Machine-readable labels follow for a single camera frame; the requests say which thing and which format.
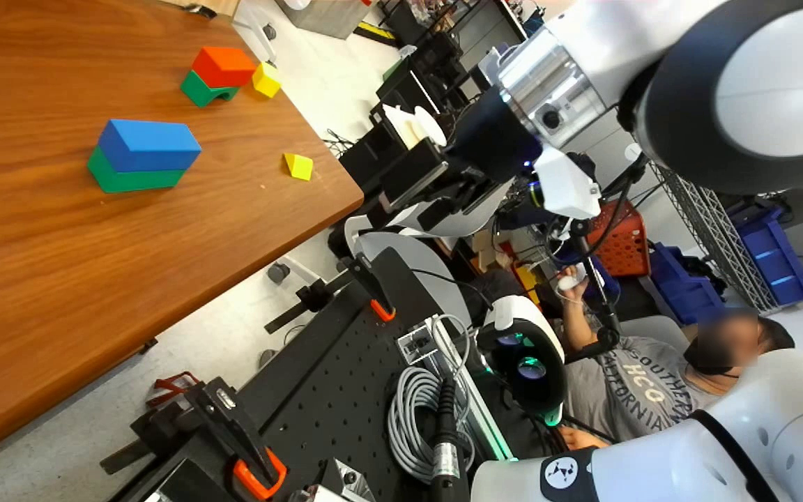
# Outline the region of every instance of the wooden table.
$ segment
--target wooden table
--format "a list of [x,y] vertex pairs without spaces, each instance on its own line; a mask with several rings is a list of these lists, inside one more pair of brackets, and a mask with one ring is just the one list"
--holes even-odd
[[[203,45],[245,47],[154,0],[0,0],[0,439],[360,204],[283,93],[181,93]],[[103,194],[110,118],[187,123],[204,152],[173,190]]]

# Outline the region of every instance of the red block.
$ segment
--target red block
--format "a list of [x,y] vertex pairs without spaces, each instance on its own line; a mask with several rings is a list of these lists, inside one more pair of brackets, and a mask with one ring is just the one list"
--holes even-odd
[[191,65],[209,88],[239,88],[248,83],[256,64],[233,47],[204,47]]

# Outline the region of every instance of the black face mask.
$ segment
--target black face mask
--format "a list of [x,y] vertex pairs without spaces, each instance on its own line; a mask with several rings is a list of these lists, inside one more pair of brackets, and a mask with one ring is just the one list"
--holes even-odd
[[714,328],[700,331],[683,353],[683,358],[693,368],[706,375],[739,378],[728,374],[733,369],[733,355]]

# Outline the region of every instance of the black optical breadboard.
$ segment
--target black optical breadboard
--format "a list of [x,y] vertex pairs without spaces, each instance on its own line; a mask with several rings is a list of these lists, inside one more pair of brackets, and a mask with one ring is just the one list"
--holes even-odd
[[329,458],[363,473],[377,502],[424,498],[426,485],[392,459],[385,426],[405,368],[395,340],[407,330],[364,309],[272,416],[264,439],[289,468],[275,500],[312,484]]

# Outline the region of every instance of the yellow block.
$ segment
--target yellow block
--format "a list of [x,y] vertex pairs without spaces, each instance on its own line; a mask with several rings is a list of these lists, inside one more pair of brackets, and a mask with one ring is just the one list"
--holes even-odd
[[290,168],[290,176],[299,178],[299,180],[312,180],[312,168],[315,165],[312,159],[295,153],[284,153],[284,161],[287,162],[287,167]]
[[281,89],[277,80],[277,68],[268,63],[259,64],[256,72],[252,74],[252,86],[269,98],[274,98]]

